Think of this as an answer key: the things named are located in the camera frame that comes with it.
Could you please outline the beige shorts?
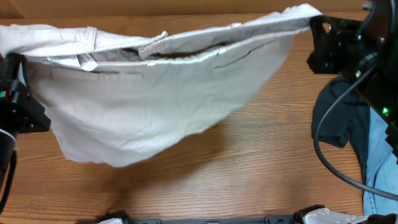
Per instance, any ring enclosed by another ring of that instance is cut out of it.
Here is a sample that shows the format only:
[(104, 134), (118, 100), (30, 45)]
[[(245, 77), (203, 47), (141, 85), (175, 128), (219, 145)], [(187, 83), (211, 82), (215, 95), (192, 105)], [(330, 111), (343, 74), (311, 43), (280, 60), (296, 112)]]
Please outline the beige shorts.
[(34, 97), (64, 156), (124, 167), (244, 106), (319, 11), (292, 6), (245, 23), (148, 38), (94, 27), (1, 27), (1, 53), (27, 60)]

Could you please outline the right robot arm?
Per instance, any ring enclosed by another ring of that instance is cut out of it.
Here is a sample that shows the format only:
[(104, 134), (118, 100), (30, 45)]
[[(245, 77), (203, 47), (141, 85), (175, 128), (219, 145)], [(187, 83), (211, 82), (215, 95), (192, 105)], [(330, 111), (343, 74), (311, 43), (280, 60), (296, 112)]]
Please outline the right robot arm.
[(344, 182), (390, 200), (397, 195), (361, 184), (335, 169), (319, 146), (329, 114), (353, 91), (387, 123), (386, 142), (397, 154), (397, 1), (372, 1), (364, 21), (313, 16), (314, 50), (307, 59), (315, 74), (339, 74), (349, 87), (331, 104), (315, 129), (313, 145), (321, 163)]

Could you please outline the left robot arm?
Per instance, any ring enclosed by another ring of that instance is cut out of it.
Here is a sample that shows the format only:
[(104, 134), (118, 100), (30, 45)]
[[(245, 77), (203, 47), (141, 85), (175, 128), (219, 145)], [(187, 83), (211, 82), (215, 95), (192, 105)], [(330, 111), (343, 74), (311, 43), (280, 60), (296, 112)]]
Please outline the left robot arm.
[(6, 206), (16, 170), (17, 136), (47, 132), (50, 123), (45, 108), (30, 90), (25, 57), (9, 53), (1, 59), (1, 210)]

